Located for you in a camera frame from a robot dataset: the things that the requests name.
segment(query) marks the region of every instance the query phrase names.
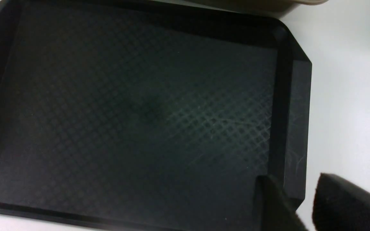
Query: crosshatch pattern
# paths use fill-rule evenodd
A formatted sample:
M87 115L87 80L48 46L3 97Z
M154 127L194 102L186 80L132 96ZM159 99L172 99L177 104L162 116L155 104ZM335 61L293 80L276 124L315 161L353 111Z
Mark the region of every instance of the crosshatch pattern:
M0 202L251 230L276 50L189 33L238 27L195 22L28 5L0 89Z

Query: white surface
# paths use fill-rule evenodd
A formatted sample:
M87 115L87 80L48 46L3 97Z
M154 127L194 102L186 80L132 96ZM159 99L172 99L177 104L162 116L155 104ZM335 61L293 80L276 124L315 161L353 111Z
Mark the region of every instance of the white surface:
M370 192L370 0L299 6L281 19L313 63L307 193L298 214L313 230L314 190L321 172ZM0 231L86 228L0 215Z

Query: black plastic tray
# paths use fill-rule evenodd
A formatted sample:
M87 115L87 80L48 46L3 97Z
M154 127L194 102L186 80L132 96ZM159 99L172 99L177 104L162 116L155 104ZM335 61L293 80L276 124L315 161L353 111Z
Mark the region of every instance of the black plastic tray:
M252 230L304 199L311 63L278 20L138 1L0 3L0 213Z

